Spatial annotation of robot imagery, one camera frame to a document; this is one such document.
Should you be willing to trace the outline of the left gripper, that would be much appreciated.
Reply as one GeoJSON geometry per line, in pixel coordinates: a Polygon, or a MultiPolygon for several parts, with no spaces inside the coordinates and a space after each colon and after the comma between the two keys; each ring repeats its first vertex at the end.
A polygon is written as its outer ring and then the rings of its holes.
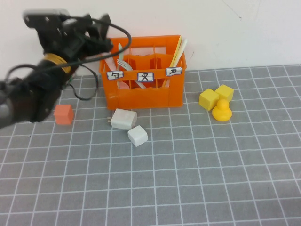
{"type": "MultiPolygon", "coordinates": [[[[111,22],[108,14],[103,15],[100,20],[111,22]]],[[[38,22],[38,38],[44,51],[43,59],[76,61],[108,53],[113,48],[111,39],[106,38],[108,28],[108,25],[96,22],[38,22]]]]}

